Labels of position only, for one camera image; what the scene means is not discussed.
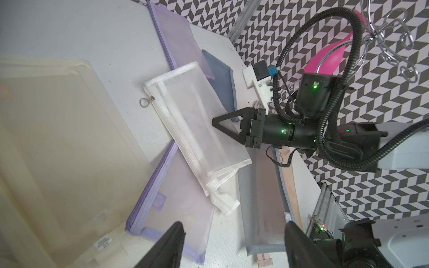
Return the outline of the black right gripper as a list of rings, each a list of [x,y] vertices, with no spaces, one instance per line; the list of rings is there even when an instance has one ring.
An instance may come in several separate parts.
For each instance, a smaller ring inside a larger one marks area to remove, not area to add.
[[[291,146],[316,148],[316,128],[339,82],[338,76],[305,73],[285,106],[285,114],[298,122],[284,122],[263,108],[242,108],[212,119],[212,126],[246,147]]]

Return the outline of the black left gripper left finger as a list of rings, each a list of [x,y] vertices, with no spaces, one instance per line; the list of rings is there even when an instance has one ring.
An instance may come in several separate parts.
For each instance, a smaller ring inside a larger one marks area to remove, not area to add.
[[[179,268],[185,235],[182,222],[174,222],[135,268]]]

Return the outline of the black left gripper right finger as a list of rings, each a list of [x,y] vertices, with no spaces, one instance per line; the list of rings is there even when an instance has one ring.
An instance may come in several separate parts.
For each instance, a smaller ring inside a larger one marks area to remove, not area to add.
[[[328,257],[292,221],[285,225],[284,243],[290,268],[335,268]]]

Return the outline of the white mesh pencil pouch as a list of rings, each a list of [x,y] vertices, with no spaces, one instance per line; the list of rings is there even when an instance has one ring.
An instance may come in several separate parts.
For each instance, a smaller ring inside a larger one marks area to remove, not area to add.
[[[240,202],[219,188],[252,161],[244,146],[213,127],[213,118],[226,110],[200,66],[192,62],[155,77],[144,91],[205,195],[231,214]]]

